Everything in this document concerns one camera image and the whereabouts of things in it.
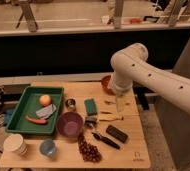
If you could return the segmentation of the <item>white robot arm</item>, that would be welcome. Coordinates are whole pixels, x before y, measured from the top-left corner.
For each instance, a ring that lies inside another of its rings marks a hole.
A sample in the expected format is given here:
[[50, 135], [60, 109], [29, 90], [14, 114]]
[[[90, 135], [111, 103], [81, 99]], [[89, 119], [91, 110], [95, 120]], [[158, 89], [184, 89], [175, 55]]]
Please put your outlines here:
[[158, 69], [147, 58], [148, 50], [141, 43], [116, 52], [110, 61], [114, 72], [109, 88], [122, 96], [137, 82], [190, 114], [190, 79]]

